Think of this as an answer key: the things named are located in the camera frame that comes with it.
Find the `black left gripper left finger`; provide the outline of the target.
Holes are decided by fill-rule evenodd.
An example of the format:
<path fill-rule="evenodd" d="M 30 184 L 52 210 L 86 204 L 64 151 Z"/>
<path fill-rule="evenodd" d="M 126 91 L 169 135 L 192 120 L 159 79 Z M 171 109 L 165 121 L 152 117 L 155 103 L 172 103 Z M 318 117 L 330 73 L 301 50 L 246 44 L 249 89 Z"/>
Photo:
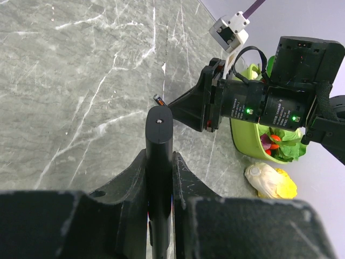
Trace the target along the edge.
<path fill-rule="evenodd" d="M 1 192 L 1 258 L 145 258 L 146 153 L 90 194 Z"/>

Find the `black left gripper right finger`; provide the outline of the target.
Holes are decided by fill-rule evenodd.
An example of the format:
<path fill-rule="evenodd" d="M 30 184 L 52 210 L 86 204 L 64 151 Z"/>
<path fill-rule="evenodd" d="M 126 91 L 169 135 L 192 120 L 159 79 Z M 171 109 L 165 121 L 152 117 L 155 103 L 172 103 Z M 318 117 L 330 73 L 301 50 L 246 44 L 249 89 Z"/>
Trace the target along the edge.
<path fill-rule="evenodd" d="M 335 258 L 308 203 L 222 197 L 172 161 L 175 258 Z"/>

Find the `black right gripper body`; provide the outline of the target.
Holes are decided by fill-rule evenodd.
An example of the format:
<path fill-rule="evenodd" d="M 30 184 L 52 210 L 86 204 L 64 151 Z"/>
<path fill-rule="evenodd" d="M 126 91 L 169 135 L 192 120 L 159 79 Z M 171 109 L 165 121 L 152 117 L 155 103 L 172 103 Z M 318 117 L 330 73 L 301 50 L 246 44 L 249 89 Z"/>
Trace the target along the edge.
<path fill-rule="evenodd" d="M 264 110 L 266 85 L 262 81 L 222 78 L 225 61 L 213 58 L 197 84 L 168 107 L 175 120 L 195 131 L 214 132 L 222 118 L 258 123 Z"/>

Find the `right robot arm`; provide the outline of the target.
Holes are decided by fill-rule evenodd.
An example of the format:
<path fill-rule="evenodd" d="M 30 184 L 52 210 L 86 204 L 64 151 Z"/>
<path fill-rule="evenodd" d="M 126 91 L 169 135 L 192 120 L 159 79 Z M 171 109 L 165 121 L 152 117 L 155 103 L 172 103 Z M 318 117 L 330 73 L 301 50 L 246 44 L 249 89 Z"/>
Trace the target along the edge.
<path fill-rule="evenodd" d="M 223 117 L 306 132 L 302 143 L 316 142 L 344 162 L 344 96 L 330 97 L 344 59 L 334 40 L 282 36 L 271 73 L 260 55 L 259 79 L 214 58 L 193 88 L 169 104 L 175 120 L 195 131 L 213 132 Z"/>

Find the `AAA battery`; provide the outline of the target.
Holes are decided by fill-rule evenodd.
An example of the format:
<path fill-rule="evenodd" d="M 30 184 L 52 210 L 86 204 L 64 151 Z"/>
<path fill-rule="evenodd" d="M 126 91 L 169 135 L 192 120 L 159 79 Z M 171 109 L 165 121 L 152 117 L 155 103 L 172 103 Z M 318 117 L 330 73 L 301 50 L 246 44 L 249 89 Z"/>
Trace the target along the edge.
<path fill-rule="evenodd" d="M 164 100 L 158 95 L 158 94 L 155 94 L 153 96 L 153 99 L 155 100 L 155 102 L 160 105 L 160 106 L 167 106 L 167 104 L 164 102 Z"/>

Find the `black remote control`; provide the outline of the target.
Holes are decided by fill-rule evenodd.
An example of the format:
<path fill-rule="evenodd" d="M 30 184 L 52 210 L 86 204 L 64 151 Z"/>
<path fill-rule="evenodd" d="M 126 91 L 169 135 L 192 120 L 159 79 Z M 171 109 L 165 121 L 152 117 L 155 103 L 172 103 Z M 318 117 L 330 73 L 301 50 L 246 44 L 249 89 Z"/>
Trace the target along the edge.
<path fill-rule="evenodd" d="M 173 117 L 168 107 L 155 106 L 149 110 L 145 136 L 152 257 L 167 258 L 170 244 L 173 169 Z"/>

